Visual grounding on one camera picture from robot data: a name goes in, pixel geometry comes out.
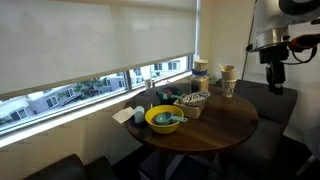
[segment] black chair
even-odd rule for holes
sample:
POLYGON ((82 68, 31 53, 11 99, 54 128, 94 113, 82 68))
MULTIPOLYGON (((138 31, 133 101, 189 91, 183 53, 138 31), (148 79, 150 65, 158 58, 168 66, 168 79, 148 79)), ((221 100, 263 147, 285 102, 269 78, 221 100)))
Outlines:
POLYGON ((284 88, 283 95, 269 92, 267 84, 238 80, 234 93, 248 99, 257 109, 259 124, 250 139, 238 149, 221 154, 224 162, 259 177, 267 173, 282 134, 295 107, 298 93, 284 88))

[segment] jar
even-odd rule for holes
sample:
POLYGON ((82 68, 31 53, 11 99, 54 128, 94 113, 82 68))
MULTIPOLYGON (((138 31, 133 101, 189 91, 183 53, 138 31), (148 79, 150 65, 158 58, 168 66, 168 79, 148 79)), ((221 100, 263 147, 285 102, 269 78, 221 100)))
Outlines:
POLYGON ((192 70, 193 76, 190 79, 191 92, 198 91, 208 91, 209 77, 207 76, 207 71, 197 72, 192 70))

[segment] napkin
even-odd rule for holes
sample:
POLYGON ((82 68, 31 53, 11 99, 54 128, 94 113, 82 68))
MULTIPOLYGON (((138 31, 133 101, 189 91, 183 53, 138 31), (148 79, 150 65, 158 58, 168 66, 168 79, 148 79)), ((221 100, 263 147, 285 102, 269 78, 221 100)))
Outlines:
POLYGON ((130 119, 132 115, 134 115, 134 109, 132 109, 131 107, 128 107, 114 114, 112 118, 118 121, 120 124, 122 124, 128 119, 130 119))

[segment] window blind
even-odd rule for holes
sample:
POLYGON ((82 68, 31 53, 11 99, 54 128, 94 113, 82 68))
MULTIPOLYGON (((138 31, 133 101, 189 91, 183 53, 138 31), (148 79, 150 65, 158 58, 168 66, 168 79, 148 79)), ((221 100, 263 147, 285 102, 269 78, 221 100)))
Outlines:
POLYGON ((101 2, 0 1, 0 94, 194 52, 195 0, 101 2))

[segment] bowl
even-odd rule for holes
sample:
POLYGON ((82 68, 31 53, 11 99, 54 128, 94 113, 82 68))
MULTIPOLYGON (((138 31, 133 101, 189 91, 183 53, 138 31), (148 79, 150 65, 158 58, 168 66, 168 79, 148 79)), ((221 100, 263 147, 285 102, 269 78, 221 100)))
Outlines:
POLYGON ((165 87, 159 89, 157 92, 157 97, 162 105, 173 105, 173 103, 178 99, 171 95, 181 96, 182 91, 176 87, 165 87))
POLYGON ((176 121, 173 124, 169 124, 169 125, 158 125, 155 123, 156 116, 163 112, 172 112, 174 113, 175 116, 180 116, 180 117, 184 116, 183 111, 176 106, 160 105, 160 106, 155 106, 149 109, 145 115, 145 119, 155 132, 159 134, 173 133, 179 127, 179 124, 180 124, 179 121, 176 121))

